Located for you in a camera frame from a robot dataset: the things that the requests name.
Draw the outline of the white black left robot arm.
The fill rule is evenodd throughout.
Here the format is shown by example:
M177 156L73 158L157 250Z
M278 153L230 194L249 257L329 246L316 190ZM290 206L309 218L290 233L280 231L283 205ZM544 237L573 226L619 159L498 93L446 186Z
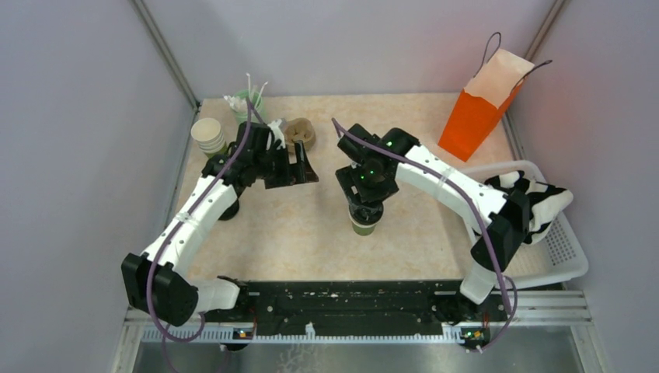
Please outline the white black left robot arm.
M207 161L192 194L163 233L140 254L126 255L121 273L130 306L172 326L214 310L231 321L246 317L244 284L223 276L194 284L186 273L216 221L233 218L241 194L257 180L267 189L318 181L301 142L294 145L296 161L289 161L283 124L240 124L229 153Z

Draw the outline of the stack of green paper cups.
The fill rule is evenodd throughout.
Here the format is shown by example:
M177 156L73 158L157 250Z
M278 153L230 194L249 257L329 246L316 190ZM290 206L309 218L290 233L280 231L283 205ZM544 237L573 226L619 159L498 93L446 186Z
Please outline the stack of green paper cups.
M199 119L190 129L190 135L208 158L227 152L221 123L214 118Z

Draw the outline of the green paper coffee cup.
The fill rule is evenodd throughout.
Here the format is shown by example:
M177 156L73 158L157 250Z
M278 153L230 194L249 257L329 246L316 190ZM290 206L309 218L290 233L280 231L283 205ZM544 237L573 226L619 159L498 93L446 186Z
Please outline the green paper coffee cup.
M374 221L360 221L354 216L350 216L350 222L353 231L360 236L368 236L375 231L381 218L376 218Z

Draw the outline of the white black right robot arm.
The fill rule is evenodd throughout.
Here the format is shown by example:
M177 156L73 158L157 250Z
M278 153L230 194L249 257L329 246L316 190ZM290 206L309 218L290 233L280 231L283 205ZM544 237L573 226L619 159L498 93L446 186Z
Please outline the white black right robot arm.
M512 281L503 272L528 234L530 202L519 190L487 186L441 161L418 138L394 127L383 137L360 124L350 129L333 122L338 148L351 164L335 172L348 203L353 230L370 235L384 214L384 202L400 182L421 190L454 211L480 237L471 248L472 266L455 300L457 313L478 319L494 288Z

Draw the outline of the black plastic cup lid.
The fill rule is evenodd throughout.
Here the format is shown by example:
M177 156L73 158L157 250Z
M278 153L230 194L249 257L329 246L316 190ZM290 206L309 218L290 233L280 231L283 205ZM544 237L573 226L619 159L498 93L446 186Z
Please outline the black plastic cup lid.
M374 225L382 219L384 205L379 201L366 204L349 203L348 211L353 222L359 225Z

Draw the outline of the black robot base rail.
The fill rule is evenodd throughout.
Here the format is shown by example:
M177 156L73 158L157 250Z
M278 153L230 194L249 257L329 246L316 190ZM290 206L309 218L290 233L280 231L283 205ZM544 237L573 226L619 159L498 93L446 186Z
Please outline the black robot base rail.
M248 281L237 305L204 316L214 325L246 322L259 336L432 336L448 326L507 318L499 294L477 305L459 281Z

